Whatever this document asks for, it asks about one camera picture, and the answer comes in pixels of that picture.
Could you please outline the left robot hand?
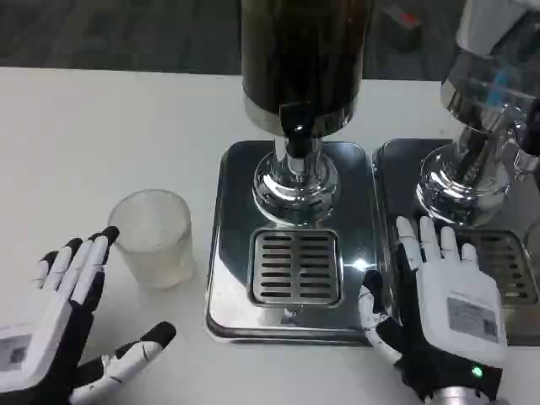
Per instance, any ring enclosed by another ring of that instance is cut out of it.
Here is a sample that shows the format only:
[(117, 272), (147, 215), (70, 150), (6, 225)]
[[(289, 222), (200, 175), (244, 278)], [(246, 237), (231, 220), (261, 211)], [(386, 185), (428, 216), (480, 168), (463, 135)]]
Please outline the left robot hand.
[(140, 338), (81, 361), (120, 231), (109, 226), (37, 263), (27, 296), (1, 306), (1, 402), (96, 404), (116, 392), (176, 337), (162, 321)]

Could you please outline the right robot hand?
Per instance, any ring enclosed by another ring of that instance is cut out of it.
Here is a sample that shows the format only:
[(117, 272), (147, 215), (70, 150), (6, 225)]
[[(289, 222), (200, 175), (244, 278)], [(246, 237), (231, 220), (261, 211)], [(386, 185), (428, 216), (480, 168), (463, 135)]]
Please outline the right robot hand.
[(507, 355), (497, 283), (474, 245), (453, 228), (396, 218), (398, 318), (383, 303), (383, 277), (364, 275), (359, 320), (365, 337), (424, 404), (494, 404)]

